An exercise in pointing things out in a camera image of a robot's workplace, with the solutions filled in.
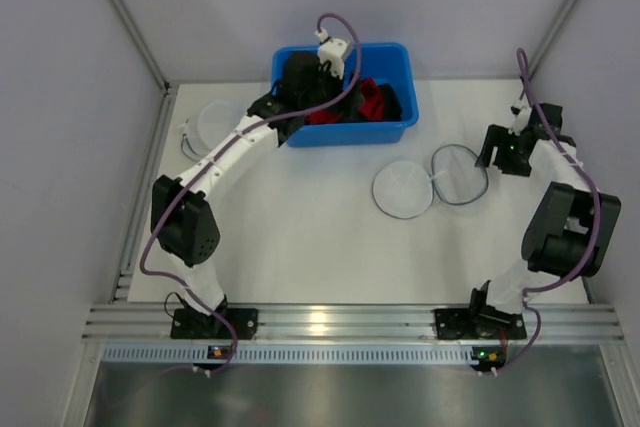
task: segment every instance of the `perforated strip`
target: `perforated strip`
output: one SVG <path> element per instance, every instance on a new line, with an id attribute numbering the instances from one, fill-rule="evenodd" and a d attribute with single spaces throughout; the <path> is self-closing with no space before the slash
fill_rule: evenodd
<path id="1" fill-rule="evenodd" d="M 218 363 L 215 346 L 109 344 L 104 362 Z M 467 346 L 240 345 L 237 364 L 460 365 L 475 364 Z"/>

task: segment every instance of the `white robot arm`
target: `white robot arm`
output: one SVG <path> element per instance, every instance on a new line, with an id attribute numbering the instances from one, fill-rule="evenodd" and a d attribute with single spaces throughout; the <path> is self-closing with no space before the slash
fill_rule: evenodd
<path id="1" fill-rule="evenodd" d="M 304 124 L 303 116 L 272 119 L 331 103 L 339 97 L 349 101 L 342 84 L 344 62 L 352 51 L 352 44 L 329 37 L 324 29 L 317 35 L 322 42 L 317 54 L 307 51 L 291 54 L 282 78 L 274 86 L 276 91 L 272 89 L 256 100 L 216 149 L 176 179 L 162 176 L 153 186 L 152 231 L 178 193 L 193 183 L 161 227 L 158 241 L 186 283 L 187 288 L 183 289 L 186 303 L 200 313 L 208 314 L 202 303 L 210 308 L 225 303 L 212 258 L 220 240 L 213 212 L 231 186 L 258 159 L 282 145 Z M 355 85 L 355 81 L 354 76 L 350 85 Z M 203 175 L 203 168 L 208 164 L 211 166 Z"/>
<path id="2" fill-rule="evenodd" d="M 529 177 L 535 187 L 540 200 L 523 235 L 522 259 L 505 274 L 473 289 L 468 308 L 436 310 L 439 339 L 500 339 L 502 334 L 509 339 L 526 338 L 521 316 L 523 300 L 527 302 L 556 284 L 580 276 L 591 277 L 602 265 L 620 212 L 620 200 L 598 192 L 600 219 L 594 228 L 593 187 L 570 163 L 578 161 L 573 139 L 560 134 L 562 107 L 542 104 L 540 109 L 565 152 L 550 140 L 538 111 L 520 106 L 512 108 L 516 119 L 510 128 L 489 126 L 476 163 L 489 167 L 493 161 L 503 174 Z M 595 243 L 590 249 L 592 234 Z M 548 283 L 548 276 L 539 272 L 562 280 L 543 286 Z"/>

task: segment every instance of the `blue plastic bin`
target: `blue plastic bin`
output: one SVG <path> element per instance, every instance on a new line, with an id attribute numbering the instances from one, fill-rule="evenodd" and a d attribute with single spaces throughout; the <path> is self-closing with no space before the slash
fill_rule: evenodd
<path id="1" fill-rule="evenodd" d="M 405 129 L 418 121 L 418 102 L 407 49 L 397 43 L 372 43 L 362 46 L 362 78 L 371 77 L 377 84 L 390 84 L 402 106 L 399 122 L 362 122 L 355 124 L 305 125 L 288 141 L 291 147 L 321 145 L 392 144 L 398 142 Z M 317 45 L 285 47 L 273 55 L 271 83 L 282 76 L 282 68 L 291 52 L 316 52 Z M 355 49 L 347 59 L 345 86 L 356 65 Z"/>

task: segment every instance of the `metal sheet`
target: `metal sheet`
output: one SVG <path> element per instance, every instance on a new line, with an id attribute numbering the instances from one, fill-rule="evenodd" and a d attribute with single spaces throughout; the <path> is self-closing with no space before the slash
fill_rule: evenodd
<path id="1" fill-rule="evenodd" d="M 622 425 L 596 347 L 538 347 L 498 378 L 468 367 L 379 365 L 243 365 L 209 380 L 188 369 L 154 377 L 164 368 L 103 364 L 85 426 Z"/>

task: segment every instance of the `white table surface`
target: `white table surface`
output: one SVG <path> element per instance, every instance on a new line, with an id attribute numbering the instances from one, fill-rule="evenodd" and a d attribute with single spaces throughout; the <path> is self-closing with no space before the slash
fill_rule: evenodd
<path id="1" fill-rule="evenodd" d="M 509 106 L 519 85 L 515 80 L 417 81 L 420 121 L 397 144 L 285 145 L 269 153 L 214 212 L 221 231 L 214 258 L 229 300 L 467 302 L 473 287 L 520 258 L 522 236 L 540 201 L 527 190 L 531 182 L 492 167 L 489 191 L 476 203 L 450 207 L 436 199 L 411 220 L 382 213 L 372 199 L 371 184 L 389 162 L 429 162 L 446 143 L 462 143 L 478 153 L 490 123 L 512 121 Z M 158 175 L 175 177 L 191 165 L 180 150 L 178 128 L 189 116 L 224 99 L 238 104 L 239 119 L 268 88 L 260 83 L 180 86 Z M 146 242 L 148 221 L 144 229 Z M 157 244 L 148 266 L 174 271 Z M 129 301 L 163 301 L 172 290 L 177 290 L 173 282 L 146 277 L 136 265 Z M 576 281 L 536 302 L 578 304 L 587 297 Z"/>

